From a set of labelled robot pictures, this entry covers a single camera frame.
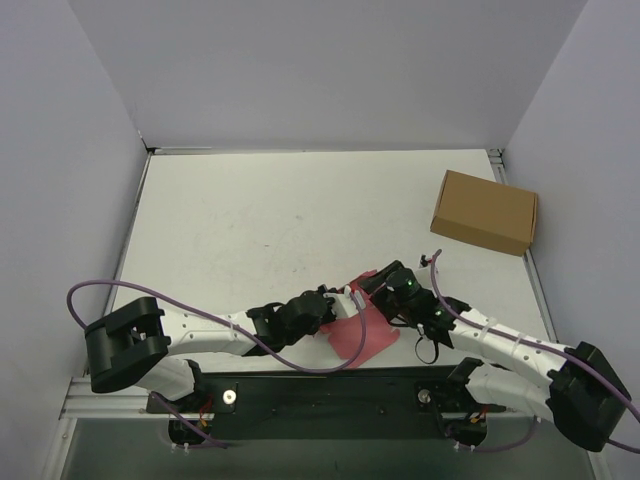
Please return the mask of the pink paper box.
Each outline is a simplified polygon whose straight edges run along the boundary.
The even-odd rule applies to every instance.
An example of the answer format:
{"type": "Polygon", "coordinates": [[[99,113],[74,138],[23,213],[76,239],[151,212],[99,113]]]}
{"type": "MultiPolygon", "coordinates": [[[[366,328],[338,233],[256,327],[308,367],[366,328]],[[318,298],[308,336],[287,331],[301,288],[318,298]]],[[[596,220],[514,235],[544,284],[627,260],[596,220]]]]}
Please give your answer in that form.
{"type": "MultiPolygon", "coordinates": [[[[365,328],[366,335],[360,353],[356,359],[348,366],[348,369],[355,369],[371,360],[376,355],[391,347],[400,338],[400,329],[392,327],[382,313],[380,313],[370,300],[370,295],[358,285],[360,280],[372,277],[375,270],[366,271],[352,280],[349,286],[352,290],[358,291],[365,300],[365,328]]],[[[320,332],[327,337],[328,343],[343,360],[350,360],[358,351],[362,339],[361,317],[358,313],[345,319],[336,319],[334,322],[323,325],[320,332]]]]}

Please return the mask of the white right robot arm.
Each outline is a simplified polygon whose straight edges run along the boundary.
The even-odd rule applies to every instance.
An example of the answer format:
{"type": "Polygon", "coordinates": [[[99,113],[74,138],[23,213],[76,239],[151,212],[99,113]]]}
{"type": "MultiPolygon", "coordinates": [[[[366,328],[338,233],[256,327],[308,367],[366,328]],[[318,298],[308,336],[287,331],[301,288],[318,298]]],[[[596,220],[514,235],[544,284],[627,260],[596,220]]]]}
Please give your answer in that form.
{"type": "Polygon", "coordinates": [[[444,296],[437,285],[423,286],[399,261],[356,283],[386,319],[400,318],[434,343],[476,356],[461,382],[478,404],[549,421],[591,452],[612,444],[615,428],[633,408],[629,391],[592,344],[554,344],[502,325],[444,296]]]}

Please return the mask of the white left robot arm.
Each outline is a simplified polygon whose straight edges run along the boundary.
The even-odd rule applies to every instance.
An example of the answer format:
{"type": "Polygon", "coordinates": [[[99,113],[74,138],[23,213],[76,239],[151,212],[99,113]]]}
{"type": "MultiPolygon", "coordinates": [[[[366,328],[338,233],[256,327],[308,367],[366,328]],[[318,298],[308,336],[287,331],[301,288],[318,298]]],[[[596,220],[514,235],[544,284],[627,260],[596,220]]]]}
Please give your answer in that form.
{"type": "Polygon", "coordinates": [[[282,304],[274,302],[214,321],[184,308],[161,308],[140,297],[85,330],[92,391],[132,386],[157,392],[183,411],[204,402],[196,353],[254,357],[280,353],[324,325],[356,314],[349,291],[320,287],[282,304]]]}

